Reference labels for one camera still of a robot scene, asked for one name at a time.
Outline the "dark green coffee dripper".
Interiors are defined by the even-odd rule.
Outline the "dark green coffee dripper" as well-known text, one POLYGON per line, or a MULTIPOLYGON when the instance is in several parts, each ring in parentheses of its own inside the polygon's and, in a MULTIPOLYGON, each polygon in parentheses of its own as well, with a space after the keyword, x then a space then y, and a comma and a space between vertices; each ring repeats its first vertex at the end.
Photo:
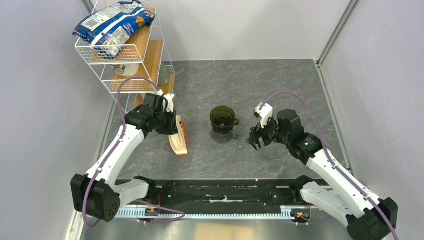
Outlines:
POLYGON ((212 130, 217 134, 229 134, 234 126, 240 124, 240 120, 236 118, 236 113, 232 108, 225 105, 215 107, 209 115, 212 130))

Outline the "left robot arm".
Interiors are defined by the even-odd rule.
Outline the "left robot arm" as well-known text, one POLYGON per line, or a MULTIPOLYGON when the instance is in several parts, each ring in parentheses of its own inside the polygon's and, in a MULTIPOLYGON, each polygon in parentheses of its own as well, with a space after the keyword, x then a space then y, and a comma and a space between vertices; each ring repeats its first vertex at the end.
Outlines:
POLYGON ((146 94, 141 105, 124 115, 111 145, 84 174, 75 174, 70 181, 74 209, 100 221, 110 222, 121 207, 136 200, 152 204, 157 198, 153 180, 135 177, 117 185, 123 166, 133 151, 151 132, 172 136, 178 134, 175 94, 146 94))

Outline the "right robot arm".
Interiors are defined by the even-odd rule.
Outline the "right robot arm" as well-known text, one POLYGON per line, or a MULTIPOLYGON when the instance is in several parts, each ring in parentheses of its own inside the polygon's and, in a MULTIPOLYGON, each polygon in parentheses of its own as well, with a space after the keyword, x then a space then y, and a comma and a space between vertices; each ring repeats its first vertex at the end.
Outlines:
POLYGON ((273 117, 265 104, 254 110, 260 122, 249 130, 247 142, 259 151, 272 143, 286 146, 290 155, 317 173, 330 187, 324 189, 311 178, 298 177, 288 191, 289 200, 312 204, 338 220, 353 240, 382 240, 396 233, 398 205, 382 199, 346 170, 313 134, 305 132, 295 110, 286 109, 273 117))

